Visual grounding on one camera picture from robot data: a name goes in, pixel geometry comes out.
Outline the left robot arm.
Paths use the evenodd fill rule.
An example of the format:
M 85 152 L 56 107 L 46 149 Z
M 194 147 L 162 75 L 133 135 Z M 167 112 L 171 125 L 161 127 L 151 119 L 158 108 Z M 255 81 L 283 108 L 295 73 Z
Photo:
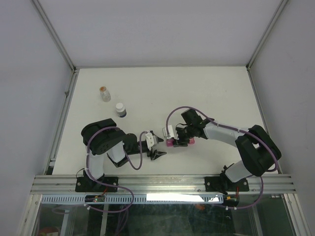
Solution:
M 155 149 L 163 139 L 153 131 L 143 131 L 139 137 L 132 133 L 125 133 L 117 127 L 111 119 L 105 119 L 86 125 L 81 136 L 87 150 L 86 185 L 97 191 L 103 186 L 105 158 L 108 158 L 115 167 L 119 168 L 129 163 L 134 170 L 139 170 L 143 164 L 143 154 L 150 160 L 166 155 L 165 151 Z

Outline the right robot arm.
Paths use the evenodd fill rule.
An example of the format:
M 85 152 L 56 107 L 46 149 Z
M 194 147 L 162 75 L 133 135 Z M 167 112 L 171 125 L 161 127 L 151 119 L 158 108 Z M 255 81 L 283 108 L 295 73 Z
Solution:
M 193 138 L 216 140 L 236 147 L 241 160 L 225 167 L 220 175 L 220 185 L 232 190 L 238 181 L 250 177 L 260 177 L 265 172 L 278 169 L 282 153 L 263 127 L 254 125 L 248 129 L 222 124 L 213 118 L 202 118 L 198 110 L 188 108 L 181 113 L 185 121 L 183 128 L 176 127 L 177 139 L 174 147 L 186 147 Z

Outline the pink pill organizer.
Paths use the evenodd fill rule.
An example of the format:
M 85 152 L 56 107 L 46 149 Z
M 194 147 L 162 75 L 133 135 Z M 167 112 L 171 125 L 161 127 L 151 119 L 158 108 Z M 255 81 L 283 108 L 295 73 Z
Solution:
M 188 140 L 177 140 L 174 138 L 166 140 L 167 147 L 187 147 L 189 145 L 193 145 L 195 143 L 194 138 Z

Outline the clear glass pill bottle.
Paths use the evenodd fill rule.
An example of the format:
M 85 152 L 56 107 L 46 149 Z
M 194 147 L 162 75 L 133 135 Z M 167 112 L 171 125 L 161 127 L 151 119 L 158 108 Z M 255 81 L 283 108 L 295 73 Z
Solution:
M 111 95 L 106 87 L 99 88 L 100 96 L 104 102 L 109 102 L 111 100 Z

